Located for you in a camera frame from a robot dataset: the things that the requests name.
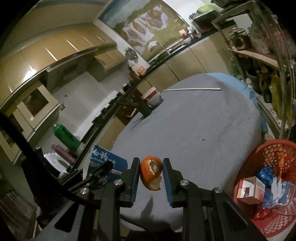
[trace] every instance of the brown bottle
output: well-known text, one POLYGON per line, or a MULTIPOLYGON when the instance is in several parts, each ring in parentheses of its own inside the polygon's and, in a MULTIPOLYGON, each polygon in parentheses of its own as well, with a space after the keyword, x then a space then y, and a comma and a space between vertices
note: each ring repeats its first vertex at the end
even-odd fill
POLYGON ((271 91, 268 88, 271 84, 271 75, 268 73, 266 66, 262 66, 262 74, 259 78, 260 89, 262 91, 263 99, 266 103, 272 102, 271 91))

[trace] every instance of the pink bottle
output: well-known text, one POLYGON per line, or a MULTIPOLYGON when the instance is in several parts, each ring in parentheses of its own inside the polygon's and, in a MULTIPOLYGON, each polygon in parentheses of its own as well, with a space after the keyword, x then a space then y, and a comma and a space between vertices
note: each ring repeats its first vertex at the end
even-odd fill
POLYGON ((76 159, 72 157, 63 147, 58 145, 57 143, 52 143, 52 149, 58 153, 65 161, 67 161, 70 165, 73 165, 76 162, 76 159))

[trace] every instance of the gray tablecloth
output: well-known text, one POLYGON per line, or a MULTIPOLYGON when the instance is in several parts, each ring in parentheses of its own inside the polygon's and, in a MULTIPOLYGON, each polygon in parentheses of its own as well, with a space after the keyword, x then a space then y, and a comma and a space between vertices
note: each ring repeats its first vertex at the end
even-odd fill
MULTIPOLYGON (((209 190, 223 187, 231 195, 242 163, 260 143, 259 112, 238 90, 207 74, 170 88, 193 87, 222 91, 163 92, 163 103, 140 122, 142 115, 137 114, 118 136, 112 152, 125 158, 129 167, 134 157, 168 157, 185 179, 209 190)), ((169 206, 163 180, 160 186, 160 191, 150 191, 139 181, 134 206, 120 211, 150 230, 169 225, 180 231, 182 209, 169 206)))

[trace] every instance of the wooden shelf board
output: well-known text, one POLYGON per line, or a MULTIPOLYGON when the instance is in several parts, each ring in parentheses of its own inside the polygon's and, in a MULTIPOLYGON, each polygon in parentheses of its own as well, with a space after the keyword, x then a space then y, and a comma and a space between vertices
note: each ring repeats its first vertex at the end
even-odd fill
POLYGON ((279 65, 278 65, 278 63, 276 61, 276 56, 274 54, 271 54, 271 53, 269 53, 269 54, 257 53, 253 49, 241 50, 241 51, 232 49, 231 51, 234 52, 234 53, 243 55, 245 57, 250 57, 250 58, 256 59, 256 60, 258 60, 260 62, 263 62, 263 63, 269 65, 272 68, 276 68, 276 69, 279 68, 279 65))

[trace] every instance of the metal shelf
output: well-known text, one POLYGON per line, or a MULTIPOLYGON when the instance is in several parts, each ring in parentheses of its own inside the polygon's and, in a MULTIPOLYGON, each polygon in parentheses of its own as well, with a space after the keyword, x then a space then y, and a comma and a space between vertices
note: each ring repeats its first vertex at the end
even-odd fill
POLYGON ((247 3, 241 4, 224 14, 222 14, 220 17, 216 18, 212 21, 212 24, 215 26, 216 29, 219 30, 219 32, 222 34, 225 42, 228 44, 229 50, 232 52, 233 59, 241 73, 241 75, 245 76, 240 62, 239 62, 239 55, 250 57, 253 59, 256 59, 260 62, 263 62, 266 65, 271 66, 272 68, 275 68, 280 73, 281 78, 281 92, 282 92, 282 112, 283 116, 281 116, 281 123, 278 123, 278 118, 276 116, 275 111, 272 109, 271 104, 266 104, 263 99, 260 96, 257 96, 258 104, 260 109, 262 110, 262 113, 265 116, 266 122, 268 123, 269 127, 271 128, 274 136, 279 139, 289 138, 289 134, 291 131, 291 126, 287 129, 287 103, 292 104, 293 109, 293 100, 295 98, 295 76, 294 76, 294 68, 290 63, 292 62, 292 58, 289 52, 289 47, 286 43, 286 40, 284 39, 284 36, 282 34, 282 30, 279 26, 279 23, 277 21, 277 17, 261 2, 259 1, 249 1, 247 3), (242 15, 242 14, 248 14, 252 21, 256 21, 260 23, 263 28, 266 31, 266 34, 269 36, 269 38, 273 42, 273 47, 275 50, 274 54, 261 54, 256 52, 255 50, 249 49, 249 50, 242 50, 238 51, 233 47, 233 44, 230 40, 228 40, 225 36, 225 34, 222 32, 219 23, 222 20, 229 19, 234 16, 242 15), (274 31, 279 31, 282 34, 282 37, 285 41, 285 45, 288 50, 288 54, 283 56, 281 48, 278 45, 277 39, 274 36, 274 31), (287 99, 287 83, 286 83, 286 71, 289 70, 291 73, 291 99, 287 99))

